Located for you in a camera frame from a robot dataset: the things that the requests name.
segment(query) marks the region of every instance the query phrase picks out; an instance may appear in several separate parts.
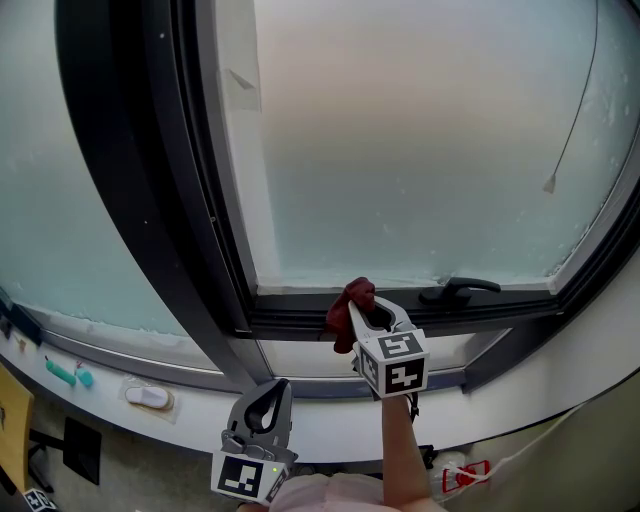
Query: red cloth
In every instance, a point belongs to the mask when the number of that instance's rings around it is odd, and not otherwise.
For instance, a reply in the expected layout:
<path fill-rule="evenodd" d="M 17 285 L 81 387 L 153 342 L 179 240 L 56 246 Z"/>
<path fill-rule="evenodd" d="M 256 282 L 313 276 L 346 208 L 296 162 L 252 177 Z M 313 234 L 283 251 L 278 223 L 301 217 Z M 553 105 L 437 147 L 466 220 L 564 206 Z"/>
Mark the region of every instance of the red cloth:
<path fill-rule="evenodd" d="M 338 354 L 351 352 L 353 342 L 356 341 L 351 325 L 351 315 L 349 315 L 349 301 L 355 302 L 363 311 L 370 312 L 376 307 L 375 293 L 374 284 L 366 277 L 359 277 L 344 287 L 340 297 L 329 308 L 325 331 L 338 335 L 333 345 L 333 350 Z"/>

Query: floor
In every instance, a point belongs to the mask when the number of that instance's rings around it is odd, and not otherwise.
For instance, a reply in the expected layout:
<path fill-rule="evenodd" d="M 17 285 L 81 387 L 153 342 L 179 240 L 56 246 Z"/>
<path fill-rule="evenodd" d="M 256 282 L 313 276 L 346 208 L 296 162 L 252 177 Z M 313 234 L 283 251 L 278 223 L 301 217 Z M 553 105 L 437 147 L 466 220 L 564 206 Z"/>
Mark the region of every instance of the floor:
<path fill-rule="evenodd" d="M 48 450 L 36 463 L 55 488 L 63 511 L 232 512 L 237 502 L 209 490 L 211 456 L 108 425 L 72 406 L 36 395 L 32 427 L 61 438 L 71 416 L 102 433 L 100 486 L 84 480 Z M 446 503 L 457 512 L 601 510 L 624 512 L 640 502 L 640 374 L 578 411 L 547 439 L 509 463 L 489 484 L 470 488 Z M 551 422 L 462 448 L 467 461 L 495 465 L 543 433 Z M 318 467 L 322 472 L 373 473 L 379 462 Z M 0 489 L 0 510 L 21 512 L 16 495 L 7 505 Z"/>
<path fill-rule="evenodd" d="M 34 458 L 63 511 L 235 511 L 237 502 L 209 490 L 211 455 L 132 434 L 32 391 L 35 430 L 62 438 L 65 417 L 71 416 L 102 433 L 100 486 L 64 466 L 58 450 Z"/>

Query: teal object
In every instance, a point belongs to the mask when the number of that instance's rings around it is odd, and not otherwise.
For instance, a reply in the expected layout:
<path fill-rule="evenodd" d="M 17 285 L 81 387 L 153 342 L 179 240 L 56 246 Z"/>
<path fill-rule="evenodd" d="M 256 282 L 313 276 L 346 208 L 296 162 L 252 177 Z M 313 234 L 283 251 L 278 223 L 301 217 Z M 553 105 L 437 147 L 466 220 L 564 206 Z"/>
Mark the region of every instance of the teal object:
<path fill-rule="evenodd" d="M 78 377 L 78 379 L 80 379 L 80 382 L 82 382 L 88 388 L 91 387 L 91 384 L 93 384 L 93 375 L 91 375 L 91 372 L 89 370 L 78 368 L 76 370 L 76 377 Z"/>
<path fill-rule="evenodd" d="M 67 370 L 65 370 L 61 366 L 58 366 L 53 361 L 47 361 L 47 370 L 49 370 L 59 379 L 62 379 L 63 381 L 65 381 L 70 386 L 76 385 L 75 376 L 71 375 Z"/>

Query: yellow object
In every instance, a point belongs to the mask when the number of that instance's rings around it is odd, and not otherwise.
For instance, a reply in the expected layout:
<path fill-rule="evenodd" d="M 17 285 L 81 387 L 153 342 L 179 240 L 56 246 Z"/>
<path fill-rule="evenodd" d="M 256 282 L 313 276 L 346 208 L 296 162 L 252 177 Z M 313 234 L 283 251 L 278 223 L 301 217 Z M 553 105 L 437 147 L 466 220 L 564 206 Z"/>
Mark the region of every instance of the yellow object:
<path fill-rule="evenodd" d="M 0 364 L 0 466 L 27 491 L 27 449 L 33 395 Z"/>

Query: frosted window glass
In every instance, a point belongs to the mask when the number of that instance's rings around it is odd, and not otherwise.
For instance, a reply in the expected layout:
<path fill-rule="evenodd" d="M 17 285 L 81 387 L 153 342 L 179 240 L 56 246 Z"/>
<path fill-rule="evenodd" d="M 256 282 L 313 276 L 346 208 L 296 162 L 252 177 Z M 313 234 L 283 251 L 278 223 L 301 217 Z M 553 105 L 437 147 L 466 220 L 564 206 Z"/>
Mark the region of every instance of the frosted window glass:
<path fill-rule="evenodd" d="M 144 331 L 139 348 L 153 345 L 150 334 L 169 335 L 159 336 L 168 340 L 161 359 L 173 347 L 210 367 L 129 253 L 87 170 L 62 92 L 53 0 L 0 3 L 0 63 L 0 287 L 56 324 L 90 320 L 82 329 L 96 339 L 108 340 L 109 325 Z M 153 356 L 137 350 L 135 332 L 117 333 L 127 340 L 119 350 Z"/>
<path fill-rule="evenodd" d="M 595 1 L 219 0 L 229 146 L 260 284 L 557 272 L 638 117 L 635 21 L 621 2 L 600 4 L 592 92 L 615 115 L 610 126 L 602 105 L 581 114 L 548 194 L 588 79 Z"/>

